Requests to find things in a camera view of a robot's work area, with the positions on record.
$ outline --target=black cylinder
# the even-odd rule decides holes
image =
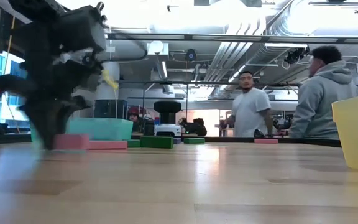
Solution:
[[[175,124],[175,113],[160,113],[160,124]]]
[[[181,103],[176,101],[158,101],[154,110],[160,113],[161,124],[175,124],[176,113],[181,110]]]

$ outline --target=hand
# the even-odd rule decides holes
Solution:
[[[234,124],[234,119],[232,117],[228,117],[225,121],[225,124]]]

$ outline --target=yellow tag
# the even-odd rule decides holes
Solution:
[[[104,81],[106,81],[106,83],[108,85],[110,85],[113,89],[118,90],[117,83],[114,80],[110,79],[109,70],[103,70],[102,75],[103,75]]]

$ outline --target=man's arm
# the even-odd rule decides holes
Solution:
[[[270,109],[262,110],[259,113],[264,117],[268,135],[272,135],[273,134],[273,119],[270,114]]]
[[[235,115],[230,115],[230,117],[228,117],[225,120],[226,124],[234,124],[234,122],[236,122],[236,116]]]
[[[273,133],[273,120],[270,116],[270,100],[269,96],[263,92],[259,95],[256,101],[256,112],[258,112],[265,120],[267,132],[269,135]]]
[[[306,83],[299,89],[298,106],[293,115],[290,138],[304,137],[322,97],[323,87],[319,83]]]

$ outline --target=gray hoodie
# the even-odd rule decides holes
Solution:
[[[330,63],[301,86],[299,105],[290,129],[291,138],[339,139],[331,105],[358,96],[351,71],[345,66],[345,61]]]

